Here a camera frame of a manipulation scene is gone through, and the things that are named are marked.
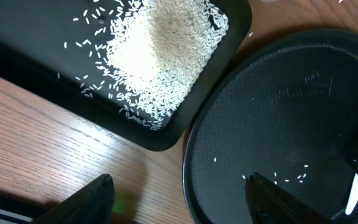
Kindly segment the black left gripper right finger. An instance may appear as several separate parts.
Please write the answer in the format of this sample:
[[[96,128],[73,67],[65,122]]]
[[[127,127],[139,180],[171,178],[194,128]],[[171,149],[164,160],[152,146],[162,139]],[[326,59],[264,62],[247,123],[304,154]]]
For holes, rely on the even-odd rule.
[[[257,172],[246,179],[245,193],[253,223],[331,223],[330,218]]]

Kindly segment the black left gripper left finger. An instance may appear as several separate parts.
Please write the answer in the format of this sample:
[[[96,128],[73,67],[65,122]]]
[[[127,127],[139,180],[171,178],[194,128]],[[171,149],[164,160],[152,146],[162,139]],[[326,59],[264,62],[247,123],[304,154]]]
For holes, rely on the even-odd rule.
[[[31,224],[110,224],[114,182],[102,174]]]

